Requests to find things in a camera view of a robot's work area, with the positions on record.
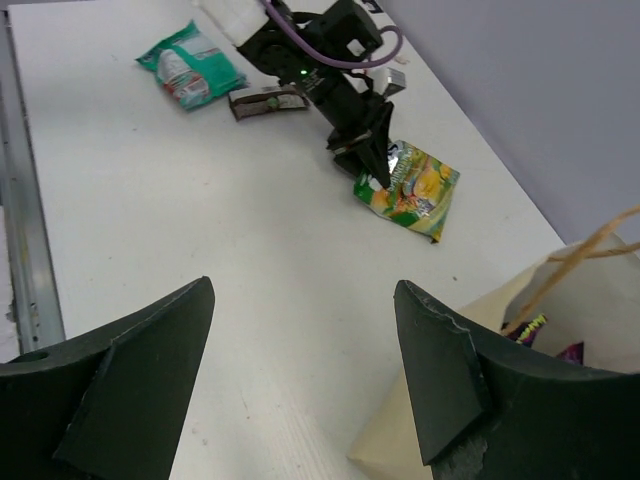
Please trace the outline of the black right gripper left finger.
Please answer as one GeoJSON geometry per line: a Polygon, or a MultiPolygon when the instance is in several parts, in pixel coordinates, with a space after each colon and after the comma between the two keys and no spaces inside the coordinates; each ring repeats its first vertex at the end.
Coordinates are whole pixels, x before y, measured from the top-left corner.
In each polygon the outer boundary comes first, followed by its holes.
{"type": "Polygon", "coordinates": [[[2,364],[2,478],[169,478],[214,305],[202,277],[2,364]]]}

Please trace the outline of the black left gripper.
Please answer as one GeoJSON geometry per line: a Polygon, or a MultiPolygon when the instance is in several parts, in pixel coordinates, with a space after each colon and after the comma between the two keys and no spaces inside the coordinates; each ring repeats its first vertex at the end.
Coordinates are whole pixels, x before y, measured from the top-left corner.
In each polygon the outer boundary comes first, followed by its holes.
{"type": "Polygon", "coordinates": [[[360,65],[382,47],[382,34],[354,1],[336,1],[308,23],[294,15],[296,33],[323,56],[305,54],[296,82],[333,127],[328,138],[334,163],[352,177],[371,174],[383,188],[391,183],[389,129],[394,104],[372,89],[360,65]]]}

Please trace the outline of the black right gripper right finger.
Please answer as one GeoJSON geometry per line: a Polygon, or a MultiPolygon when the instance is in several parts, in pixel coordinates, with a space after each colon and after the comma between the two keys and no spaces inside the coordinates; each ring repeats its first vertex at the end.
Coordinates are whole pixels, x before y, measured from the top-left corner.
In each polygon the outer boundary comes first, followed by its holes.
{"type": "Polygon", "coordinates": [[[437,479],[635,479],[639,378],[516,344],[413,282],[394,305],[423,463],[437,479]]]}

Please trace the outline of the green yellow Fox's candy bag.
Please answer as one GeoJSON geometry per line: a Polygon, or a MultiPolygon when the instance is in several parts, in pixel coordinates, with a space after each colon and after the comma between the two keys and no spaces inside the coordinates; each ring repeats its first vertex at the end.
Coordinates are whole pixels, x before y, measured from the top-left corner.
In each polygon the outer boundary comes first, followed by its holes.
{"type": "Polygon", "coordinates": [[[354,196],[378,216],[438,243],[460,173],[404,140],[389,145],[387,159],[390,186],[363,173],[354,196]]]}

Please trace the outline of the dark blue snack bag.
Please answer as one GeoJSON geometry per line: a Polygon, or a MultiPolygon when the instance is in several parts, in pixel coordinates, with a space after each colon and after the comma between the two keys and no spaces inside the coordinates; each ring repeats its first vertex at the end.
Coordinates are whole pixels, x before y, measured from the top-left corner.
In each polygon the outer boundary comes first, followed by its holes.
{"type": "Polygon", "coordinates": [[[540,314],[531,320],[521,323],[513,331],[506,334],[506,337],[515,343],[531,348],[539,332],[548,322],[544,314],[540,314]]]}

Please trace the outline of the purple Fox's cherry candy bag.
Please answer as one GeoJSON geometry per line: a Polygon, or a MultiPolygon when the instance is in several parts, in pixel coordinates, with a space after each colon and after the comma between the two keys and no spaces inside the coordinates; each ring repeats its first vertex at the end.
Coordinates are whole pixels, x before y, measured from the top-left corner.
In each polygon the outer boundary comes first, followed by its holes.
{"type": "Polygon", "coordinates": [[[557,355],[557,358],[572,365],[583,366],[584,347],[585,344],[583,342],[569,345],[557,355]]]}

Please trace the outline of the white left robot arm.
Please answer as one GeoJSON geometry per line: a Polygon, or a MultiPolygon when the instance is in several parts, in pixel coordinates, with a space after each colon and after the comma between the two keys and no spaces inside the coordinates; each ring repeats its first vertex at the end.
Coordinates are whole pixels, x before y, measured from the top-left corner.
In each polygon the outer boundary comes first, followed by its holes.
{"type": "Polygon", "coordinates": [[[335,163],[357,176],[390,184],[387,160],[394,106],[374,88],[368,71],[399,53],[373,59],[394,25],[376,26],[354,1],[336,1],[325,12],[293,12],[283,1],[201,1],[199,9],[261,73],[292,85],[332,125],[327,148],[335,163]]]}

